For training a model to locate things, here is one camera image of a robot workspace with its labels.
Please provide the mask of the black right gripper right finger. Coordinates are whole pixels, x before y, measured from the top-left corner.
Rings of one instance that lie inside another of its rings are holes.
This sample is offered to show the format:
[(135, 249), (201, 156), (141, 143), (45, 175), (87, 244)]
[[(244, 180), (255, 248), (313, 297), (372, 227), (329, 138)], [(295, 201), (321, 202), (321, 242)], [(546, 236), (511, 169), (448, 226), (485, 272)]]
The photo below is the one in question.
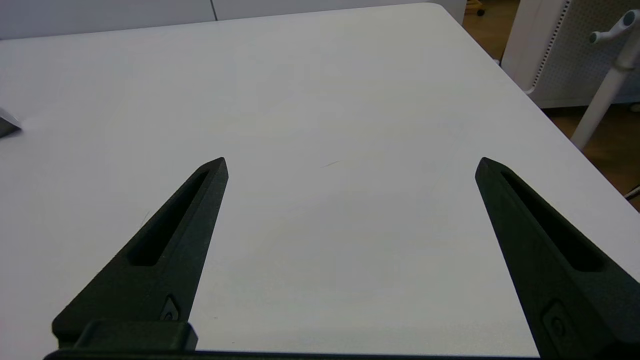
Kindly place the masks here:
[(540, 357), (637, 360), (639, 282), (504, 164), (475, 182)]

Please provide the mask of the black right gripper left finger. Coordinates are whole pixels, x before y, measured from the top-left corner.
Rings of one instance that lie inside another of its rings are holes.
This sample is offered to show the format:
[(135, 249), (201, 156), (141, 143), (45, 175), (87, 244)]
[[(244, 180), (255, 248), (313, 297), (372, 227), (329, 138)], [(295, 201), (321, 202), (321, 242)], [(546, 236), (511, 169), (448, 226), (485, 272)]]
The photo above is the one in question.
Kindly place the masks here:
[(59, 350), (192, 351), (189, 317), (229, 174), (201, 165), (52, 322)]

